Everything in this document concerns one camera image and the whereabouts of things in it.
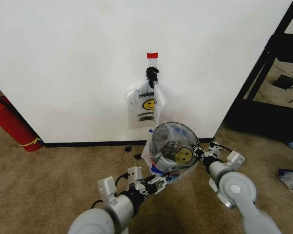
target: beige carpet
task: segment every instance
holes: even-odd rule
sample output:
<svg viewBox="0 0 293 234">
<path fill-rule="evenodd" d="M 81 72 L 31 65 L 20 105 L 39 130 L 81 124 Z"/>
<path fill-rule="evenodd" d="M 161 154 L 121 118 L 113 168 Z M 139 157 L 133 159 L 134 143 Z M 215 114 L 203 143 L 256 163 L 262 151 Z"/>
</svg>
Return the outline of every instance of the beige carpet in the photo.
<svg viewBox="0 0 293 234">
<path fill-rule="evenodd" d="M 234 132 L 221 126 L 217 141 L 240 152 L 240 172 L 256 184 L 256 204 L 284 234 L 293 234 L 293 195 L 277 178 L 277 169 L 293 169 L 293 150 L 281 142 Z M 0 128 L 0 234 L 64 234 L 78 214 L 99 199 L 96 182 L 124 173 L 128 167 L 148 168 L 123 146 L 42 148 L 27 153 Z M 242 234 L 239 212 L 228 210 L 208 185 L 200 165 L 181 182 L 150 197 L 131 220 L 131 234 Z M 126 181 L 119 183 L 119 189 Z"/>
</svg>

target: yellow smiley face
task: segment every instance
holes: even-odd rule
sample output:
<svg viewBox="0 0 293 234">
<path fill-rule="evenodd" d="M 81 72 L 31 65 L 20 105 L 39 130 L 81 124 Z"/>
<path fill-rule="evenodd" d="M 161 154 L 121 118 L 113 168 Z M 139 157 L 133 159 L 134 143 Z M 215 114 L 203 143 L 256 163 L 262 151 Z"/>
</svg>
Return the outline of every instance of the yellow smiley face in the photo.
<svg viewBox="0 0 293 234">
<path fill-rule="evenodd" d="M 192 160 L 192 151 L 188 148 L 181 148 L 174 157 L 175 162 L 186 164 Z"/>
<path fill-rule="evenodd" d="M 154 111 L 154 99 L 145 101 L 142 107 L 146 110 Z"/>
</svg>

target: red fire extinguisher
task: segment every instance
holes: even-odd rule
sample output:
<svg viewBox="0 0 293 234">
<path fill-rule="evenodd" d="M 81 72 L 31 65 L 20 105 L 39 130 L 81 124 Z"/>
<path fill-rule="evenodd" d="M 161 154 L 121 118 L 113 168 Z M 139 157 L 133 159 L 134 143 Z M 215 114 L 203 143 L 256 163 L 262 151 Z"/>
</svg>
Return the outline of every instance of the red fire extinguisher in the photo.
<svg viewBox="0 0 293 234">
<path fill-rule="evenodd" d="M 43 146 L 42 141 L 24 123 L 18 112 L 4 96 L 0 97 L 0 126 L 26 151 L 36 151 Z"/>
</svg>

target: baseboard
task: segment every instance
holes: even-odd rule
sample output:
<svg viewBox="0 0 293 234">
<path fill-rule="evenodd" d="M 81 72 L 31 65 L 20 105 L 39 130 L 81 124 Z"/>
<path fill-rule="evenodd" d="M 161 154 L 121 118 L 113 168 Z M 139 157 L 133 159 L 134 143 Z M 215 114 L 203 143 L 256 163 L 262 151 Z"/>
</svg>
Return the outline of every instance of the baseboard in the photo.
<svg viewBox="0 0 293 234">
<path fill-rule="evenodd" d="M 208 143 L 213 138 L 200 138 L 201 143 Z M 86 146 L 115 146 L 115 145 L 145 145 L 146 140 L 127 140 L 127 141 L 99 141 L 99 142 L 64 142 L 64 143 L 45 143 L 45 147 L 86 147 Z"/>
</svg>

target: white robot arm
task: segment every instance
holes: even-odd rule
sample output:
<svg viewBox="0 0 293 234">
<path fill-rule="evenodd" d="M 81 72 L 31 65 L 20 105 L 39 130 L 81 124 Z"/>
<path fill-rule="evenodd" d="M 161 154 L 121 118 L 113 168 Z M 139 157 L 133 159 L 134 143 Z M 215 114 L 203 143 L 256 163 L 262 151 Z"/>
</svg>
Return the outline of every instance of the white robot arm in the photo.
<svg viewBox="0 0 293 234">
<path fill-rule="evenodd" d="M 232 151 L 227 163 L 218 159 L 220 146 L 212 142 L 209 152 L 196 150 L 202 156 L 206 171 L 210 174 L 209 185 L 217 197 L 230 209 L 237 207 L 243 216 L 246 234 L 281 234 L 275 222 L 256 208 L 256 187 L 244 174 L 236 170 L 245 161 L 239 153 Z M 140 167 L 127 171 L 128 191 L 116 195 L 113 177 L 98 181 L 103 209 L 90 209 L 79 215 L 72 223 L 68 234 L 127 234 L 129 220 L 150 194 L 158 194 L 166 187 L 165 176 L 142 178 Z"/>
<path fill-rule="evenodd" d="M 217 146 L 210 152 L 217 152 Z M 238 152 L 232 151 L 227 157 L 227 163 L 213 157 L 209 152 L 203 157 L 203 164 L 210 174 L 209 185 L 218 198 L 228 208 L 237 207 L 243 216 L 243 227 L 246 234 L 281 234 L 275 222 L 263 211 L 256 208 L 256 187 L 244 174 L 236 170 L 245 161 Z"/>
</svg>

